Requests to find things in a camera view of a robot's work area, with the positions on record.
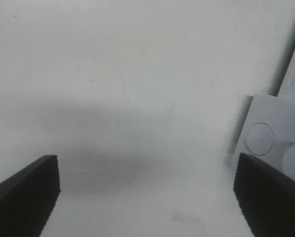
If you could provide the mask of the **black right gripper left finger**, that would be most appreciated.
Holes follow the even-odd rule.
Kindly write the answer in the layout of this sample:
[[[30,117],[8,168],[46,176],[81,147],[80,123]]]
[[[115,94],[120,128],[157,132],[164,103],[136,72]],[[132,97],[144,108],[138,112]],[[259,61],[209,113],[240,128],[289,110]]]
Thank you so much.
[[[0,237],[41,235],[60,194],[58,159],[45,155],[0,183]]]

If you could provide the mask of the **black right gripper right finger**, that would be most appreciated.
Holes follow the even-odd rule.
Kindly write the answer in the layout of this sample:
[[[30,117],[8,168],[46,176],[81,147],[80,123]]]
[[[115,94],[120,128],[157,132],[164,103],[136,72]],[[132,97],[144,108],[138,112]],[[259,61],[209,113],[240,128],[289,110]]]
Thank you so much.
[[[295,237],[295,180],[241,153],[233,191],[255,237]]]

